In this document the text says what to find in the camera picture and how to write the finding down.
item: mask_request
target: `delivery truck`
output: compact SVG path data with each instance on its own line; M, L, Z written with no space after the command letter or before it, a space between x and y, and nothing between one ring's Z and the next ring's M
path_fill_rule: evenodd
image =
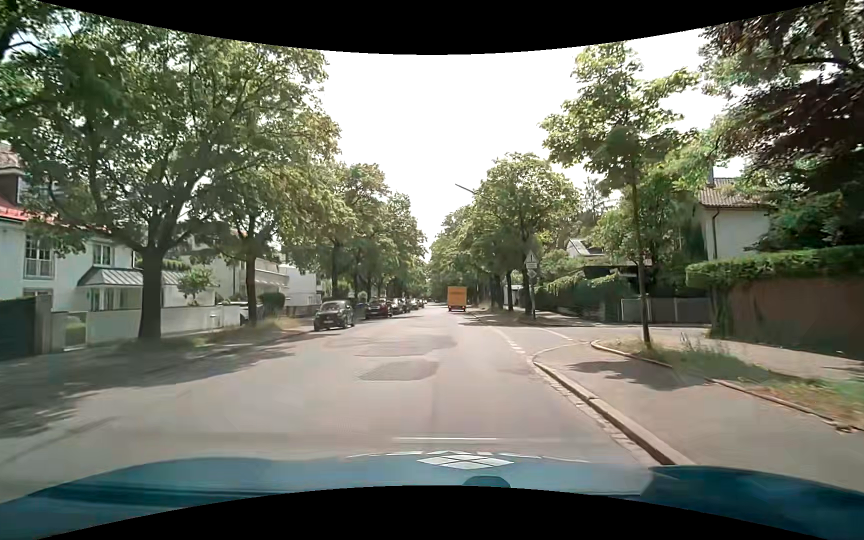
M451 312L466 310L466 288L465 287L449 287L448 295L446 298L446 303L448 304L448 310Z

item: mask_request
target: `asphalt road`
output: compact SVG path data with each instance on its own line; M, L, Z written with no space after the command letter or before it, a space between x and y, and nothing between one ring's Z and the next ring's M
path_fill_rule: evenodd
M16 424L0 425L0 502L191 457L458 450L654 464L528 363L528 354L564 340L526 332L520 345L502 327L428 305L347 329L242 343L133 379L119 370L84 393L67 381L61 399L26 404L24 417L0 415ZM35 428L23 429L36 414Z

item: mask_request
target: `sky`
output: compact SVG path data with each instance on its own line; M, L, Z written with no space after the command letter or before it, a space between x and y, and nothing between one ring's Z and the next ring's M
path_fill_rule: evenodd
M630 41L643 78L698 68L699 30ZM392 190L409 195L428 246L446 215L473 200L455 184L478 187L493 160L543 148L547 116L579 91L571 77L582 47L488 55L378 55L325 52L328 80L320 94L339 124L340 159L378 164ZM684 116L679 129L705 128L725 100L699 90L672 96L666 107ZM556 167L580 189L581 166ZM716 168L733 176L741 162Z

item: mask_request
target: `drainpipe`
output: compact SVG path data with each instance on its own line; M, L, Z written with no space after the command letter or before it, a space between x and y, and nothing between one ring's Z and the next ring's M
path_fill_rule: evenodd
M722 208L715 208L715 214L712 216L712 260L719 258L719 239L715 233L715 218L722 212Z

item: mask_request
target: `red car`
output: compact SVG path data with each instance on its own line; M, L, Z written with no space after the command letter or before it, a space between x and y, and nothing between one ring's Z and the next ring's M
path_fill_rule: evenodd
M372 300L368 303L368 307L366 307L366 319L375 319L378 317L391 317L392 313L392 301L386 300L384 298L379 298L377 300Z

